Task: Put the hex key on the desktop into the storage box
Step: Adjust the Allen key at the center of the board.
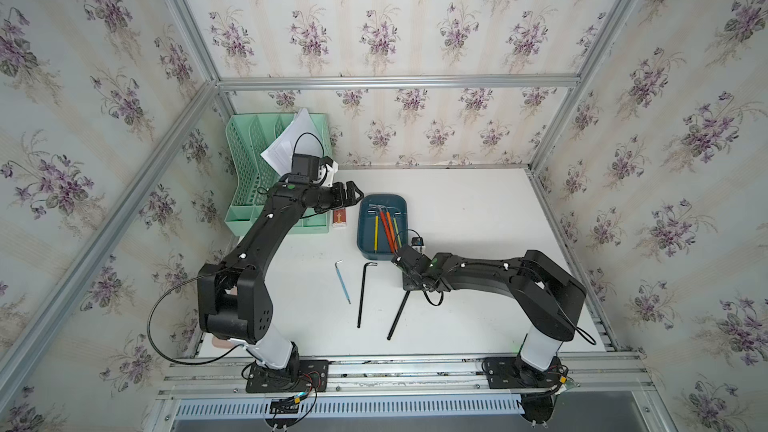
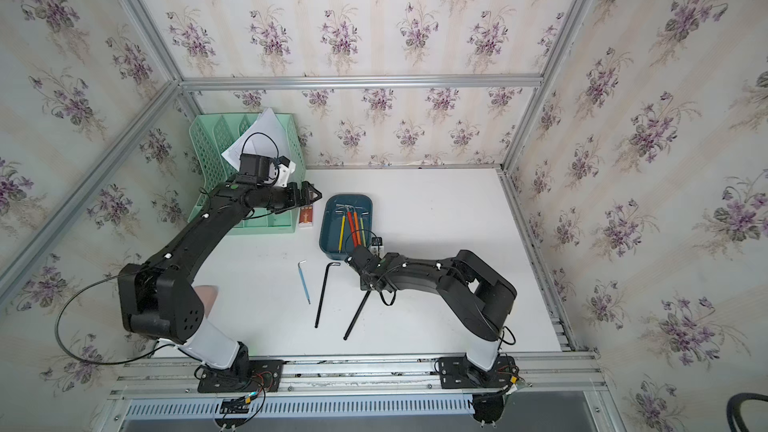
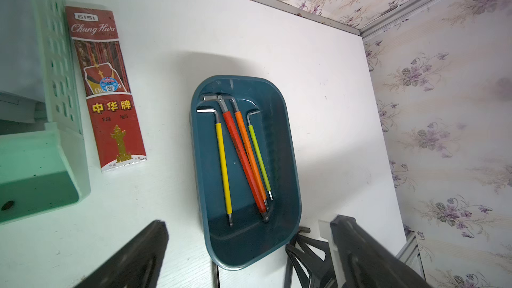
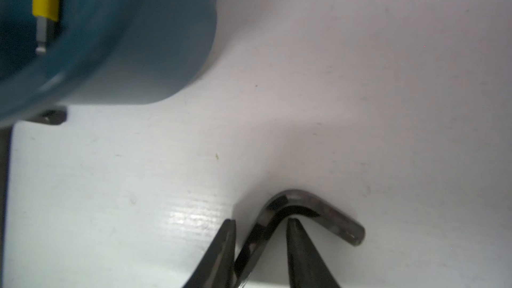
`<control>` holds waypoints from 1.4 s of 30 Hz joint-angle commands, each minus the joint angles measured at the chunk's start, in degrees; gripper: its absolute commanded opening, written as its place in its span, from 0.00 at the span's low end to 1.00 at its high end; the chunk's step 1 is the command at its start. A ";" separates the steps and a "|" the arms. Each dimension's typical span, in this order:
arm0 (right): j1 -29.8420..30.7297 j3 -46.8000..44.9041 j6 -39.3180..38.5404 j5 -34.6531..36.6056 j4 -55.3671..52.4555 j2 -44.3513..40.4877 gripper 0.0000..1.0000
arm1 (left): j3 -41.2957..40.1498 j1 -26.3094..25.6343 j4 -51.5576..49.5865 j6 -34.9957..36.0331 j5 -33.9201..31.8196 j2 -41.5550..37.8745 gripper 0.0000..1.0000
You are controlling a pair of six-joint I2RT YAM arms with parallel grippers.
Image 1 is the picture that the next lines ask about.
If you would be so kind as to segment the long black hex key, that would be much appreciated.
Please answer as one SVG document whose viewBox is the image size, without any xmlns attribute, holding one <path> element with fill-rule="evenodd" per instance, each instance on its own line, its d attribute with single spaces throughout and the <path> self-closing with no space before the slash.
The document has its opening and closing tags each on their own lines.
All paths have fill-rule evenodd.
<svg viewBox="0 0 768 432">
<path fill-rule="evenodd" d="M 399 306 L 397 308 L 397 311 L 395 313 L 395 316 L 394 316 L 394 319 L 392 321 L 392 324 L 391 324 L 391 326 L 389 328 L 389 331 L 387 333 L 387 336 L 386 336 L 386 340 L 387 341 L 391 341 L 392 340 L 392 338 L 393 338 L 393 336 L 394 336 L 394 334 L 396 332 L 396 329 L 397 329 L 397 327 L 399 325 L 399 322 L 401 320 L 401 317 L 403 315 L 404 309 L 405 309 L 405 307 L 407 305 L 407 302 L 408 302 L 408 300 L 410 298 L 410 295 L 411 295 L 411 291 L 410 290 L 406 290 L 404 292 L 403 297 L 402 297 L 402 299 L 401 299 L 401 301 L 399 303 Z"/>
</svg>

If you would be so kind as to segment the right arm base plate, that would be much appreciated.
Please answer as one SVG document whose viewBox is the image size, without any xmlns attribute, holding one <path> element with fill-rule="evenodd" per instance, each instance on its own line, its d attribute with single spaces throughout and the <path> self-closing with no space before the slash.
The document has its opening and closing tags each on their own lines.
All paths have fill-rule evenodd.
<svg viewBox="0 0 768 432">
<path fill-rule="evenodd" d="M 518 356 L 488 357 L 481 370 L 491 389 L 557 390 L 568 380 L 569 368 L 558 357 L 543 371 L 528 365 Z"/>
</svg>

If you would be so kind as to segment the red hex key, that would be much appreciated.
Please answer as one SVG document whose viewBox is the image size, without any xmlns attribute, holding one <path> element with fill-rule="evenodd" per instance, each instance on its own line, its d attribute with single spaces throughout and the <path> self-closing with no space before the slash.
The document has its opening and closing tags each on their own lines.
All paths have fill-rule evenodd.
<svg viewBox="0 0 768 432">
<path fill-rule="evenodd" d="M 394 222 L 388 209 L 381 205 L 375 205 L 373 210 L 373 248 L 375 253 L 390 254 L 397 251 Z"/>
</svg>

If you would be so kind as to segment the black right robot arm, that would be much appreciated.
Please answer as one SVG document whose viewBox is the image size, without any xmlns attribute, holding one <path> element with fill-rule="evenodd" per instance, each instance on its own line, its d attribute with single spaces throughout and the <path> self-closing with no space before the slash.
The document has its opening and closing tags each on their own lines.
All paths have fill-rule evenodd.
<svg viewBox="0 0 768 432">
<path fill-rule="evenodd" d="M 579 331 L 587 290 L 541 251 L 529 249 L 522 257 L 498 260 L 446 252 L 430 258 L 404 246 L 392 263 L 427 293 L 471 290 L 517 301 L 531 324 L 518 361 L 530 370 L 543 373 L 552 368 L 562 344 Z"/>
</svg>

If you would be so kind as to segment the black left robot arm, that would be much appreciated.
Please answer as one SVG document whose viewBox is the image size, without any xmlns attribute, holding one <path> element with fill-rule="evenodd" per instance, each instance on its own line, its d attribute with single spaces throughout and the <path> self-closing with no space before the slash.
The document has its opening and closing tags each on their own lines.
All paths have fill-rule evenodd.
<svg viewBox="0 0 768 432">
<path fill-rule="evenodd" d="M 353 181 L 326 186 L 284 177 L 276 182 L 238 245 L 219 263 L 201 268 L 197 279 L 201 330 L 243 346 L 266 369 L 297 371 L 297 346 L 272 324 L 273 302 L 265 283 L 268 268 L 307 210 L 323 214 L 355 206 L 363 198 Z"/>
</svg>

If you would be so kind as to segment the lime green hex key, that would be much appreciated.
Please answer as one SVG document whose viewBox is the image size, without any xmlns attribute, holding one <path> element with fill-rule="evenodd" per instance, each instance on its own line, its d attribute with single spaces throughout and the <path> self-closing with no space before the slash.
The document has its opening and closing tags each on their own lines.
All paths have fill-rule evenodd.
<svg viewBox="0 0 768 432">
<path fill-rule="evenodd" d="M 390 227 L 393 232 L 393 244 L 396 246 L 397 249 L 400 249 L 402 247 L 402 242 L 401 242 L 399 225 L 397 223 L 397 214 L 394 212 L 389 212 L 388 218 L 390 222 Z"/>
</svg>

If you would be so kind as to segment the orange hex key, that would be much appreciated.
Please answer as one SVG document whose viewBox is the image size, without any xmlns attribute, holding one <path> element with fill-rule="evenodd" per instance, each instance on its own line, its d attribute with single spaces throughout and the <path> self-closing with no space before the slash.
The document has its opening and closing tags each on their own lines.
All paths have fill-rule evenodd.
<svg viewBox="0 0 768 432">
<path fill-rule="evenodd" d="M 389 246 L 390 246 L 390 250 L 391 250 L 392 253 L 396 253 L 398 251 L 398 249 L 393 244 L 393 232 L 392 232 L 392 229 L 390 227 L 388 213 L 389 213 L 389 211 L 388 211 L 388 209 L 386 207 L 382 207 L 381 208 L 380 215 L 381 215 L 381 219 L 383 221 L 384 228 L 385 228 L 385 231 L 386 231 L 386 234 L 387 234 L 387 237 L 388 237 L 388 243 L 389 243 Z"/>
</svg>

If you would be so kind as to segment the yellow hex key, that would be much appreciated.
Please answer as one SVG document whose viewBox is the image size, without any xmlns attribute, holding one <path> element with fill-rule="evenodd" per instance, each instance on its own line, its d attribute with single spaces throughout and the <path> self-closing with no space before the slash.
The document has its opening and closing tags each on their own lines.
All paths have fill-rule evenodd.
<svg viewBox="0 0 768 432">
<path fill-rule="evenodd" d="M 368 210 L 368 215 L 373 220 L 372 250 L 373 250 L 373 253 L 376 254 L 379 252 L 379 227 L 380 227 L 379 213 L 375 209 L 370 209 Z"/>
</svg>

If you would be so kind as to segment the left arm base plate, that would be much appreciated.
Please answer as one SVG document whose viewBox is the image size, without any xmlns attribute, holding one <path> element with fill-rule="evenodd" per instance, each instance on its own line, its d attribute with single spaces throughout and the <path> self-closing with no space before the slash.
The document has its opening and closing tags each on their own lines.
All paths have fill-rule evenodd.
<svg viewBox="0 0 768 432">
<path fill-rule="evenodd" d="M 241 370 L 247 393 L 325 392 L 330 362 L 301 359 L 285 370 L 273 370 L 256 362 Z"/>
</svg>

